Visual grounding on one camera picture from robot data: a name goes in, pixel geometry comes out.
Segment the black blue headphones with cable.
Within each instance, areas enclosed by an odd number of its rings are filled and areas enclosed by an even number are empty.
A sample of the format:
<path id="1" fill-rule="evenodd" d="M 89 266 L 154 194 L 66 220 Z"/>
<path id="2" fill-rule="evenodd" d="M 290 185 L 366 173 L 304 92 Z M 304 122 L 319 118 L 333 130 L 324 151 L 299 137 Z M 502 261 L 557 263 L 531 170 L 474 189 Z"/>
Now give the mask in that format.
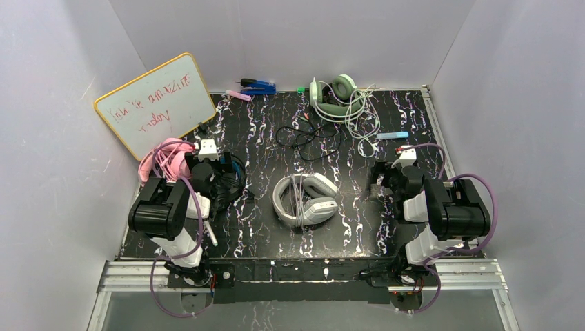
<path id="1" fill-rule="evenodd" d="M 211 213 L 213 216 L 226 211 L 240 198 L 253 201 L 254 193 L 247 188 L 248 173 L 243 161 L 231 152 L 220 152 L 218 161 L 210 162 L 214 179 L 211 191 Z"/>

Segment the white headphones with cable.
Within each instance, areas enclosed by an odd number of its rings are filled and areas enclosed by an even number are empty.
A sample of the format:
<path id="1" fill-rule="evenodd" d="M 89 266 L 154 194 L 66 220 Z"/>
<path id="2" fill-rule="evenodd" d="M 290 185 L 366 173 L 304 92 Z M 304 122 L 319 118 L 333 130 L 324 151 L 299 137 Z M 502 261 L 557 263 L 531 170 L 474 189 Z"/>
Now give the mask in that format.
<path id="1" fill-rule="evenodd" d="M 291 174 L 276 183 L 272 204 L 283 223 L 302 228 L 333 217 L 337 195 L 338 187 L 320 173 Z"/>

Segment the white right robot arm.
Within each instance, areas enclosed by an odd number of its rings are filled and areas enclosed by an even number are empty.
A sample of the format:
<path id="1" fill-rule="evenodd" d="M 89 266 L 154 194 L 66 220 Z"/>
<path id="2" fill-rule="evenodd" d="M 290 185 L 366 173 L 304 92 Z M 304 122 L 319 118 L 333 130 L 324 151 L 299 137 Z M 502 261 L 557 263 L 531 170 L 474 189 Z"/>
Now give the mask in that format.
<path id="1" fill-rule="evenodd" d="M 395 277 L 425 275 L 440 256 L 490 233 L 492 219 L 469 177 L 442 181 L 417 165 L 414 147 L 397 149 L 393 161 L 376 161 L 369 185 L 390 190 L 395 220 L 415 224 L 417 235 L 400 247 L 388 271 Z"/>

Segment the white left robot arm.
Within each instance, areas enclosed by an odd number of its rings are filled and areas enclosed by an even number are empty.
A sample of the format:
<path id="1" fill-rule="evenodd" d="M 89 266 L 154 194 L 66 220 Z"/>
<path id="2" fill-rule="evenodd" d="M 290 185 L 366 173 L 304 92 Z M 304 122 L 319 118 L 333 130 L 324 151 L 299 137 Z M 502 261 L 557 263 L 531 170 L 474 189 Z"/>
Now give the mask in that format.
<path id="1" fill-rule="evenodd" d="M 141 161 L 141 190 L 128 215 L 129 228 L 156 243 L 176 272 L 195 274 L 204 259 L 203 238 L 217 240 L 210 220 L 239 197 L 242 171 L 212 139 L 169 138 Z"/>

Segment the pink headphones with cable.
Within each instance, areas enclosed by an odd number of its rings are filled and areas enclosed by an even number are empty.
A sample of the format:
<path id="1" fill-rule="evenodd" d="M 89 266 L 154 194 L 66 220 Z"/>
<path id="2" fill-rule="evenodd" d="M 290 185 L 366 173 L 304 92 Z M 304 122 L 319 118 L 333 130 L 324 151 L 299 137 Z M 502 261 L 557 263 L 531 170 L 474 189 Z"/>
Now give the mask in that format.
<path id="1" fill-rule="evenodd" d="M 176 138 L 167 138 L 163 143 L 153 148 L 140 162 L 138 177 L 141 185 L 150 178 L 153 167 L 168 181 L 176 181 L 180 175 L 190 178 L 185 155 L 197 152 L 197 143 L 191 143 Z"/>

